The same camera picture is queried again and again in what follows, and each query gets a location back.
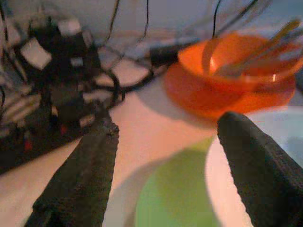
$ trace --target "wall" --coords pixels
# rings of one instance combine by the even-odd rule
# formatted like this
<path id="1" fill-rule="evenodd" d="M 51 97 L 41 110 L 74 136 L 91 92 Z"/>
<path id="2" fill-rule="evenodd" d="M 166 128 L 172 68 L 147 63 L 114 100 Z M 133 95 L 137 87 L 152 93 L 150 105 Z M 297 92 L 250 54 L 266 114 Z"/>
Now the wall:
<path id="1" fill-rule="evenodd" d="M 38 0 L 6 1 L 15 15 L 35 11 L 37 3 L 40 2 Z M 259 0 L 254 13 L 257 14 L 267 1 Z M 236 11 L 249 2 L 250 0 L 223 0 L 219 10 L 220 15 L 223 16 L 218 19 L 218 26 L 229 18 L 227 15 L 235 15 Z M 49 0 L 48 3 L 76 15 L 93 33 L 99 33 L 108 30 L 115 0 Z M 216 3 L 217 0 L 150 0 L 150 30 L 182 29 L 202 20 L 204 23 L 201 30 L 211 32 Z M 143 30 L 145 5 L 146 0 L 121 0 L 115 31 Z M 302 0 L 272 0 L 272 5 L 264 11 L 263 15 L 248 26 L 277 24 L 293 16 L 302 17 L 302 14 Z"/>

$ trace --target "white table surface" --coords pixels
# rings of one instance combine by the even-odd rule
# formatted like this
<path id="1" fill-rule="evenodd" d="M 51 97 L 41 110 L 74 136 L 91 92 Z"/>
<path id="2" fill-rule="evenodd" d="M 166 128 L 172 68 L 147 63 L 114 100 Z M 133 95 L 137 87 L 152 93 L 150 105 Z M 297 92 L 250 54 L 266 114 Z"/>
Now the white table surface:
<path id="1" fill-rule="evenodd" d="M 290 105 L 303 105 L 301 93 L 296 92 Z M 182 148 L 215 135 L 215 124 L 176 107 L 166 97 L 161 78 L 128 94 L 110 114 L 120 128 L 120 140 L 103 226 L 133 227 L 135 205 L 148 176 Z M 78 142 L 0 176 L 0 226 L 23 226 L 34 201 Z"/>

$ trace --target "orange saucer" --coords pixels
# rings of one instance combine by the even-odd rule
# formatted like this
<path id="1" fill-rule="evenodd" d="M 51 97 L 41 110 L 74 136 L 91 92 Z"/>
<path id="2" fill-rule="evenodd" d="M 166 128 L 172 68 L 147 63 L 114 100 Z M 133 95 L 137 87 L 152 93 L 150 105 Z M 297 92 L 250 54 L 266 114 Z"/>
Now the orange saucer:
<path id="1" fill-rule="evenodd" d="M 286 105 L 294 95 L 294 76 L 269 90 L 231 92 L 215 89 L 179 63 L 173 64 L 164 77 L 168 96 L 187 111 L 216 121 L 226 111 L 247 113 L 261 108 Z"/>

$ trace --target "white plate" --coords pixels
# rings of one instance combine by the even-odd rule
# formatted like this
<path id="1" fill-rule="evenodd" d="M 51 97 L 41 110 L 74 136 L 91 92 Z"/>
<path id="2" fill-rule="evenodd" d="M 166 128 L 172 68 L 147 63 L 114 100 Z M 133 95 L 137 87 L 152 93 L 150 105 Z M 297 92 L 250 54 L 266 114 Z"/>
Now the white plate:
<path id="1" fill-rule="evenodd" d="M 267 109 L 249 114 L 249 118 L 303 167 L 303 108 Z M 218 137 L 210 147 L 205 168 L 207 189 L 221 225 L 251 227 Z"/>

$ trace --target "green plate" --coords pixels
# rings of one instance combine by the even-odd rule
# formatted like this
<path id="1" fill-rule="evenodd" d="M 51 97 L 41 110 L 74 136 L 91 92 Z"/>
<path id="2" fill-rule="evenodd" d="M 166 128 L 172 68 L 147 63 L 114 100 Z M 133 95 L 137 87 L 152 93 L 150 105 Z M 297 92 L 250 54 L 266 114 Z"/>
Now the green plate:
<path id="1" fill-rule="evenodd" d="M 205 158 L 212 138 L 160 166 L 144 186 L 136 227 L 217 227 L 205 184 Z"/>

